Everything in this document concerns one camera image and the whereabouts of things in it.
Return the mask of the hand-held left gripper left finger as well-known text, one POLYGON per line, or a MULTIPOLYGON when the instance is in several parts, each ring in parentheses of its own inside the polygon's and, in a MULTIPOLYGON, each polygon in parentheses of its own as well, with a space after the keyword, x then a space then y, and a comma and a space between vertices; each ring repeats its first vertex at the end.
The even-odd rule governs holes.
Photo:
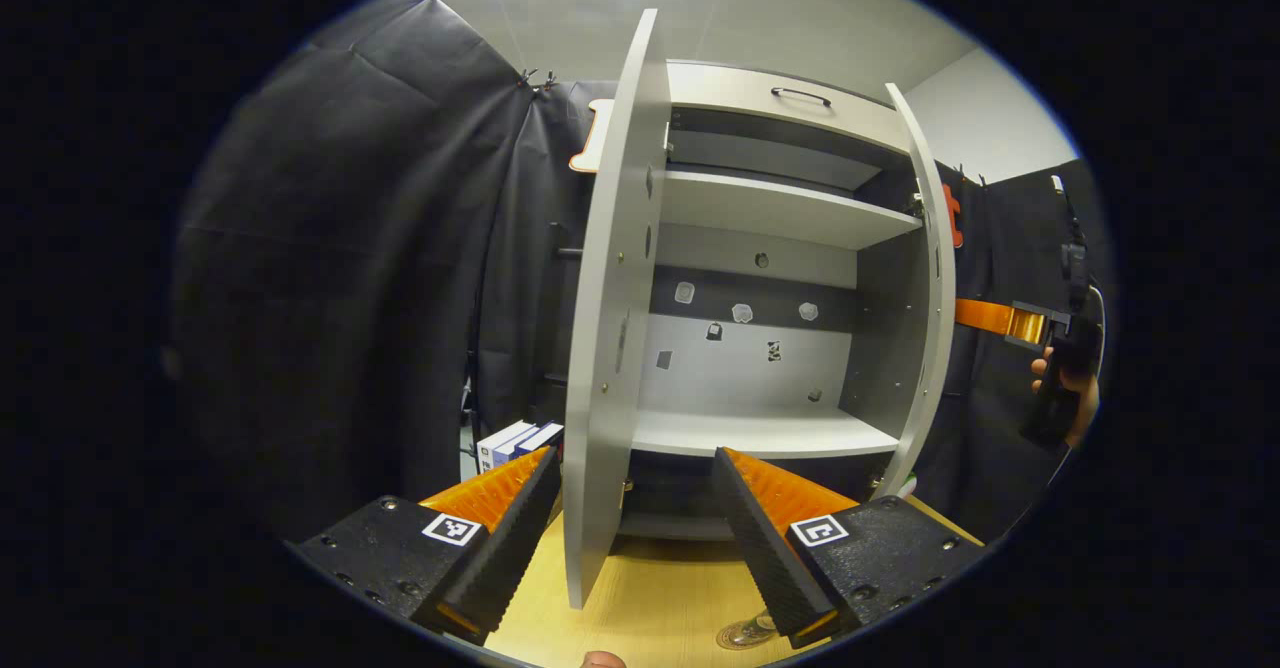
POLYGON ((481 646, 525 576, 561 480, 558 448, 540 447, 422 502, 376 498, 289 546, 384 612, 481 646))

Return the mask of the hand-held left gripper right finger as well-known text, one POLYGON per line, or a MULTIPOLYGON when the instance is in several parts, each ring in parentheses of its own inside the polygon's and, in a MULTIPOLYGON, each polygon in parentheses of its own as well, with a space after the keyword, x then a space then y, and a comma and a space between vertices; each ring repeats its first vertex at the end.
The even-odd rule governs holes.
POLYGON ((745 450, 718 448, 710 481, 776 632, 795 649, 888 619, 987 554, 902 498, 859 503, 745 450))

